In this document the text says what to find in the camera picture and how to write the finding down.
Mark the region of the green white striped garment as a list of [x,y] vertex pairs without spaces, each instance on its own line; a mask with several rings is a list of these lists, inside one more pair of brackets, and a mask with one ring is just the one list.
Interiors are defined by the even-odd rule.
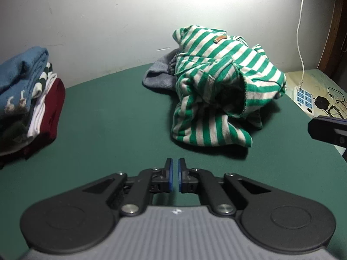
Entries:
[[260,45],[250,47],[223,30],[191,25],[172,37],[179,46],[173,139],[198,147],[251,147],[245,126],[262,127],[260,109],[285,94],[285,74]]

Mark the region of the black power adapter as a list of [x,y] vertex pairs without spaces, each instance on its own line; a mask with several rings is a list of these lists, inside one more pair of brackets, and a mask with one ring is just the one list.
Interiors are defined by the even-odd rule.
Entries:
[[321,110],[327,110],[329,105],[330,105],[330,102],[325,97],[318,96],[315,99],[315,106]]

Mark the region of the white power strip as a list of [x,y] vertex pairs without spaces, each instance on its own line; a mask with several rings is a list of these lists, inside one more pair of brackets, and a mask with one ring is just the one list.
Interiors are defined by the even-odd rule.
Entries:
[[307,116],[310,118],[319,116],[315,110],[313,95],[311,93],[297,86],[289,86],[286,89],[286,94]]

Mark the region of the white folded garment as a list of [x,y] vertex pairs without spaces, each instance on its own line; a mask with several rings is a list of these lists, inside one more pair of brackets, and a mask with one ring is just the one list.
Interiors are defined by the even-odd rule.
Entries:
[[2,147],[1,156],[12,154],[21,150],[22,148],[30,144],[40,134],[40,126],[45,112],[45,98],[52,88],[52,85],[54,81],[56,81],[57,77],[57,74],[54,72],[48,73],[45,90],[36,101],[28,132],[24,135],[19,136],[19,138],[15,140],[14,145],[9,146],[7,149],[5,149],[5,147]]

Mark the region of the dark red folded garment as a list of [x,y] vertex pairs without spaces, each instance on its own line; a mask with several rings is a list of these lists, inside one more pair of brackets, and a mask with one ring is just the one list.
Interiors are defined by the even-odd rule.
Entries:
[[56,139],[64,100],[65,86],[62,80],[57,78],[45,97],[45,111],[39,124],[39,133],[34,141],[24,148],[23,156],[26,160]]

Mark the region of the blue folded garment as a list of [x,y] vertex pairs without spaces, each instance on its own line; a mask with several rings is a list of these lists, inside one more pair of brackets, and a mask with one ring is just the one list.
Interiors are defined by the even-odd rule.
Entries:
[[32,91],[48,56],[46,48],[34,46],[1,64],[1,118],[29,112]]

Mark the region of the grey cloth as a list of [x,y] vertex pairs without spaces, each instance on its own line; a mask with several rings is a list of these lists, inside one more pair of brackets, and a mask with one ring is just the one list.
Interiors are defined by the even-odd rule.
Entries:
[[142,84],[148,89],[174,91],[177,81],[175,67],[179,49],[158,59],[146,72]]

